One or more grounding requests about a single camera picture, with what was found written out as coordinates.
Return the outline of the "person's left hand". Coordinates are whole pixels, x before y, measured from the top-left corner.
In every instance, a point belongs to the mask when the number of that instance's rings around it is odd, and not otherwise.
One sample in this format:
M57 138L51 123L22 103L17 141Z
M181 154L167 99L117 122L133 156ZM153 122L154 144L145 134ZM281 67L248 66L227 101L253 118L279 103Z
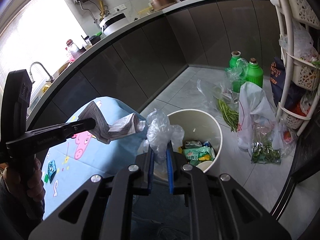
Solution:
M21 182L19 173L10 166L4 169L3 179L8 191L15 197L28 196L35 202L44 200L46 191L43 187L41 162L36 157L33 163L33 174L27 182Z

